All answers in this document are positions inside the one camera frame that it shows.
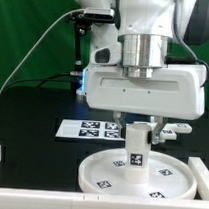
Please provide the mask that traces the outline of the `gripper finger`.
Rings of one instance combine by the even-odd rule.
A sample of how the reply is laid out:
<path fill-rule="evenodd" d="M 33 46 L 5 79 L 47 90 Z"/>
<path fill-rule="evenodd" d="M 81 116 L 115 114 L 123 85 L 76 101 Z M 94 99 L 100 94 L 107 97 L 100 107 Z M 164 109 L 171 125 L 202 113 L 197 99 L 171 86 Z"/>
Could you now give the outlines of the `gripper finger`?
<path fill-rule="evenodd" d="M 151 138 L 151 142 L 154 145 L 157 145 L 159 143 L 161 131 L 163 130 L 167 121 L 168 121 L 167 117 L 160 117 L 160 116 L 151 117 L 151 123 L 155 124 L 155 127 L 152 130 L 152 138 Z"/>
<path fill-rule="evenodd" d="M 116 123 L 119 129 L 119 133 L 124 134 L 126 132 L 125 114 L 121 112 L 114 112 L 113 118 L 114 118 L 114 122 Z"/>

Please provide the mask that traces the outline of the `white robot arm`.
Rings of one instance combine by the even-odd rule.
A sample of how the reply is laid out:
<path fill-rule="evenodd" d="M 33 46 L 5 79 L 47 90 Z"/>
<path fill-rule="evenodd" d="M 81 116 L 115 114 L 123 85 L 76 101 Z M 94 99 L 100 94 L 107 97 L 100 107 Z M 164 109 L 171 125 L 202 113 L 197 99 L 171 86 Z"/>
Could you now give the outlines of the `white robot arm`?
<path fill-rule="evenodd" d="M 209 0 L 75 0 L 92 24 L 83 87 L 91 108 L 149 115 L 152 141 L 165 119 L 195 120 L 209 68 L 191 50 L 209 39 Z"/>

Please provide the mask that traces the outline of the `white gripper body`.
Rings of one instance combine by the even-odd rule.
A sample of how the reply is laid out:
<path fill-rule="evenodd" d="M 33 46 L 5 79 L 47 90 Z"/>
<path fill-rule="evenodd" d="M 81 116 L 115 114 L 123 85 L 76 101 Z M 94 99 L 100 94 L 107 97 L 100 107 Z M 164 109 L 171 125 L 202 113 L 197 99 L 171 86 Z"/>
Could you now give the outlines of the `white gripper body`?
<path fill-rule="evenodd" d="M 154 69 L 150 78 L 125 78 L 120 66 L 91 66 L 85 78 L 91 108 L 194 120 L 205 108 L 204 65 Z"/>

